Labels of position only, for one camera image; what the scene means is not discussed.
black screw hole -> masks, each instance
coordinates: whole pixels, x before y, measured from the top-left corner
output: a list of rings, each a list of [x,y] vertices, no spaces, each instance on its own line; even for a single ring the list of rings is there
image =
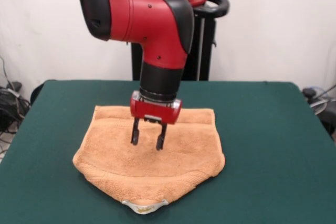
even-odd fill
[[[99,28],[99,27],[100,27],[100,20],[92,19],[92,20],[91,20],[91,24],[92,24],[95,28]]]

table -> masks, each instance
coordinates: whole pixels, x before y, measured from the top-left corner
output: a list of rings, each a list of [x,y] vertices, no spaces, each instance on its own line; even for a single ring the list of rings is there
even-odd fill
[[[48,81],[0,164],[0,222],[335,223],[336,149],[292,83],[181,84],[185,108],[215,110],[226,165],[177,202],[140,216],[93,187],[72,157],[94,107],[138,87]]]

folded towel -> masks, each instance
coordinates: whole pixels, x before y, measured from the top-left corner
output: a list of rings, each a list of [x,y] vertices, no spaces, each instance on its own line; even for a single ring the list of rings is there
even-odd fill
[[[139,143],[131,142],[129,107],[97,106],[73,157],[87,181],[138,214],[178,200],[224,168],[225,157],[211,109],[182,109],[168,125],[163,150],[155,149],[161,126],[139,123]]]

white towel tag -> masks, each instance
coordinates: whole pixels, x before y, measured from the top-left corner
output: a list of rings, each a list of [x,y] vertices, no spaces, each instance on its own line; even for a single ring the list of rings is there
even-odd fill
[[[124,200],[121,202],[123,205],[129,206],[134,212],[140,215],[147,215],[151,212],[157,211],[160,207],[168,205],[167,200],[163,200],[160,203],[148,205],[148,206],[139,206],[133,203],[130,203],[129,200]]]

black handle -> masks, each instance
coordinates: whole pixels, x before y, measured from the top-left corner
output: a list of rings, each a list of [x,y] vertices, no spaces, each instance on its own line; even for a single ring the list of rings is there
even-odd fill
[[[210,7],[202,5],[194,7],[194,13],[201,18],[219,18],[225,16],[230,9],[230,2],[228,0],[207,0],[215,3],[218,6]]]

